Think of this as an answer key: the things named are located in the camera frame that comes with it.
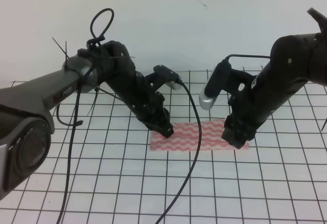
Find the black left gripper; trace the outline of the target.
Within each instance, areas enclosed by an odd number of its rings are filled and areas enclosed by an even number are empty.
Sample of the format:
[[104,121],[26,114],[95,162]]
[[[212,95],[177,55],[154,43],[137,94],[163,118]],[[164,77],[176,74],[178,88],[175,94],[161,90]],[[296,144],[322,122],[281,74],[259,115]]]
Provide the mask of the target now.
[[164,97],[153,91],[145,77],[136,71],[127,48],[118,41],[102,45],[107,51],[113,69],[104,81],[149,130],[158,132],[165,138],[173,133],[169,113],[163,106]]

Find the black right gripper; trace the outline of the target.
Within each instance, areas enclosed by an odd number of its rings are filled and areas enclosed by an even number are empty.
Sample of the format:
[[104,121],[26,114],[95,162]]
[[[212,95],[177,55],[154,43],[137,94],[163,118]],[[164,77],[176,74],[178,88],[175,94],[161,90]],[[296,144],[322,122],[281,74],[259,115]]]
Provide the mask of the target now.
[[222,139],[240,149],[251,141],[257,129],[307,82],[319,83],[319,34],[290,35],[277,39],[270,61],[228,103]]

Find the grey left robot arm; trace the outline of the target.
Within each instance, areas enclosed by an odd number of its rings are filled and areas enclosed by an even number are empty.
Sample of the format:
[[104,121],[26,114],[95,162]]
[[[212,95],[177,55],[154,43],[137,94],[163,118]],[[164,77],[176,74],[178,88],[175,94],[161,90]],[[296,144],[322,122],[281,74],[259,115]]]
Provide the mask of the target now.
[[74,92],[87,93],[106,83],[147,128],[170,137],[173,127],[158,90],[178,80],[163,65],[142,75],[126,47],[110,41],[99,47],[89,43],[60,70],[1,89],[1,197],[46,159],[55,130],[51,110]]

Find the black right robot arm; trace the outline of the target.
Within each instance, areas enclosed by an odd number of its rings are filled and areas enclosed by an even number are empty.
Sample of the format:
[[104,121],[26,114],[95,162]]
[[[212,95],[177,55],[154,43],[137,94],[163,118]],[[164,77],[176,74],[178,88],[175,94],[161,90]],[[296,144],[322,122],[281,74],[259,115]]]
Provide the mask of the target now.
[[251,141],[267,118],[307,82],[326,86],[326,17],[313,8],[307,12],[320,31],[277,39],[257,76],[227,66],[232,77],[245,85],[242,91],[225,88],[231,94],[232,113],[225,120],[222,139],[235,148]]

